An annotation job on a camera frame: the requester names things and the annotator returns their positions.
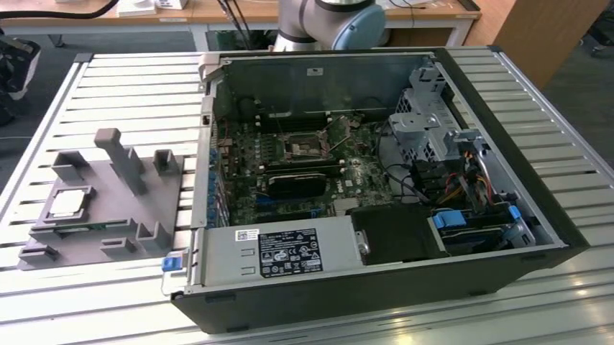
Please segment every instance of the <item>motherboard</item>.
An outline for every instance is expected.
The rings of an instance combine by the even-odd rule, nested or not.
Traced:
[[[289,118],[263,113],[253,122],[218,121],[231,225],[341,216],[392,201],[373,155],[380,121],[359,112]]]

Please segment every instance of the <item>white box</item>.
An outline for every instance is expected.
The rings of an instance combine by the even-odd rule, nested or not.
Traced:
[[[158,9],[182,9],[188,0],[154,0]]]
[[[133,17],[154,14],[153,0],[120,0],[117,17]]]

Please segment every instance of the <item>circuit board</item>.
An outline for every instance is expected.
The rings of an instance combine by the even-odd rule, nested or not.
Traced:
[[[392,202],[373,155],[380,123],[361,121],[360,114],[328,114],[321,129],[285,132],[280,124],[272,133],[259,123],[218,125],[231,225],[340,216],[352,207]],[[313,179],[303,195],[273,197],[275,189],[295,189],[296,179]]]

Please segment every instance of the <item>floor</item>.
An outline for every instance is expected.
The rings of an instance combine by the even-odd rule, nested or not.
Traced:
[[[65,37],[66,46],[53,48],[44,36],[25,36],[41,44],[42,55],[29,92],[20,106],[22,117],[0,127],[0,138],[30,137],[50,104],[62,77],[78,52],[184,52],[193,51],[188,33],[89,34]],[[546,97],[582,136],[614,166],[614,49],[590,56],[591,42],[571,53],[544,89]],[[0,139],[0,190],[21,157],[28,139]]]

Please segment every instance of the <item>wooden desk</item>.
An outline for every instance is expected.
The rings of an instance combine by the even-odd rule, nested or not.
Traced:
[[[251,29],[277,28],[276,0],[237,0]],[[42,10],[58,12],[93,12],[108,0],[82,0],[56,4],[53,0],[0,0],[0,11]],[[445,44],[461,45],[468,28],[479,18],[477,11],[467,11],[456,0],[437,0],[427,9],[387,10],[387,27],[391,29],[448,28]],[[235,30],[220,10],[216,0],[189,0],[184,10],[158,9],[148,16],[117,18],[114,9],[102,17],[89,20],[26,18],[1,21],[8,35],[64,35],[121,32],[192,32],[196,51],[208,51],[206,32]]]
[[[208,31],[235,30],[233,25],[227,21],[216,0],[192,0],[192,34],[194,42],[205,42],[204,37]],[[240,9],[251,29],[277,29],[277,0],[237,0]],[[471,27],[472,21],[479,18],[479,11],[467,11],[456,0],[437,0],[435,4],[424,4],[427,9],[413,9],[413,21],[411,21],[409,9],[388,9],[388,29],[424,29],[448,28],[447,46],[459,46]],[[205,51],[208,47],[196,48]]]

